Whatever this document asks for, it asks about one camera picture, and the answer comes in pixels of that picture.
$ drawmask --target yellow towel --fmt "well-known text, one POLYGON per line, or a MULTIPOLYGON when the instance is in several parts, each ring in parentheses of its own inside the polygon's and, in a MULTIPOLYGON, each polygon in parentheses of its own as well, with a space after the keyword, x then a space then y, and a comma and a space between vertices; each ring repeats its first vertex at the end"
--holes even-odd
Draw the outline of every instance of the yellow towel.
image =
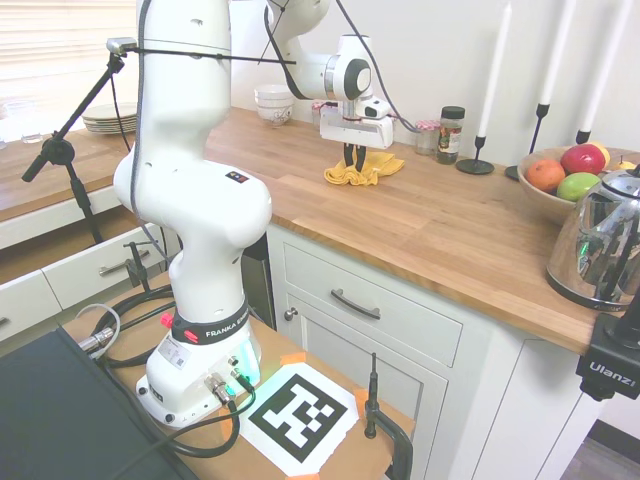
POLYGON ((324 178, 334 185, 377 185, 378 177, 393 175, 404 166, 404 160, 397 159, 393 153, 367 152, 362 167, 358 172, 354 165, 345 167, 344 160, 333 168, 324 171, 324 178))

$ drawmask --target stack of plates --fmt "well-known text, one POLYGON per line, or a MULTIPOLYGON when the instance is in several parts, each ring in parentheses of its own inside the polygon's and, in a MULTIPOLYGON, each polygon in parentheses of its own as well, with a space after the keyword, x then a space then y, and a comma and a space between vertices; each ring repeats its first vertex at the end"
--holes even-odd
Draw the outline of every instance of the stack of plates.
MULTIPOLYGON (((136 130, 137 108, 138 105, 136 103, 118 103, 120 120, 125 132, 134 132, 136 130)), ((120 133, 118 116, 113 105, 87 108, 82 115, 82 121, 90 132, 102 134, 120 133)))

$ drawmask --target stainless steel kettle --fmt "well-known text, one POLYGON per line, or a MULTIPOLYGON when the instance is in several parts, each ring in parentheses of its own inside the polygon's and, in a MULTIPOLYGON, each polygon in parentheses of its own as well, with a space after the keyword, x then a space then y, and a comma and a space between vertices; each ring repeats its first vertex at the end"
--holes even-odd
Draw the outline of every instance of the stainless steel kettle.
POLYGON ((640 286, 640 167, 605 175, 578 202, 556 241, 547 280, 585 307, 627 308, 640 286))

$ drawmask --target spice jar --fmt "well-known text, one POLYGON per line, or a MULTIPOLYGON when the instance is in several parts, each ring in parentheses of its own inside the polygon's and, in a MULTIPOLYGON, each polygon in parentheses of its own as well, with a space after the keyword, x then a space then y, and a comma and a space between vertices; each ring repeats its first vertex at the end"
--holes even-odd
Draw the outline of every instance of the spice jar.
POLYGON ((416 122, 416 148, 419 155, 434 155, 438 145, 440 122, 438 120, 420 120, 416 122))
POLYGON ((460 137, 462 136, 462 124, 464 123, 464 108, 448 106, 443 107, 440 118, 440 136, 438 137, 438 163, 452 165, 458 159, 460 150, 460 137))

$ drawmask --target candle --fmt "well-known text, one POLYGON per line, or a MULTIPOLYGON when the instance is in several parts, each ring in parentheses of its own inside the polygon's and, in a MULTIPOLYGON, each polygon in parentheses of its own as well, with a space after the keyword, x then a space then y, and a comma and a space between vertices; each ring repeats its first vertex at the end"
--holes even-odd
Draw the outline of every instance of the candle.
POLYGON ((622 33, 624 32, 624 27, 627 23, 627 19, 629 18, 629 12, 631 11, 632 5, 633 0, 622 0, 620 4, 614 26, 610 30, 611 37, 609 38, 609 44, 607 45, 604 57, 602 58, 600 71, 596 77, 593 92, 591 93, 591 100, 589 101, 589 106, 587 107, 587 111, 582 122, 582 128, 580 128, 583 132, 590 132, 591 127, 593 126, 593 119, 596 116, 596 111, 598 110, 598 105, 600 104, 604 87, 607 84, 607 78, 609 77, 613 60, 615 59, 616 52, 618 51, 618 46, 620 45, 622 33))
POLYGON ((480 127, 478 127, 478 136, 487 136, 487 125, 489 124, 489 116, 491 115, 491 107, 493 98, 496 95, 496 85, 498 84, 498 75, 500 73, 500 65, 504 56, 504 48, 507 44, 507 34, 509 33, 509 24, 511 23, 511 4, 507 5, 502 12, 502 23, 500 24, 500 33, 496 42, 496 49, 493 52, 493 61, 491 62, 491 73, 489 74, 489 84, 487 85, 487 93, 484 97, 484 106, 482 107, 482 116, 480 117, 480 127))
POLYGON ((542 87, 540 105, 549 105, 551 103, 551 93, 553 93, 553 86, 556 83, 556 78, 558 77, 560 60, 562 60, 562 53, 564 52, 564 46, 567 43, 569 26, 571 25, 571 19, 573 18, 573 12, 575 9, 576 0, 565 0, 564 8, 562 9, 562 16, 560 17, 560 24, 558 25, 558 31, 556 32, 556 38, 553 43, 551 59, 549 60, 547 77, 544 79, 544 86, 542 87))

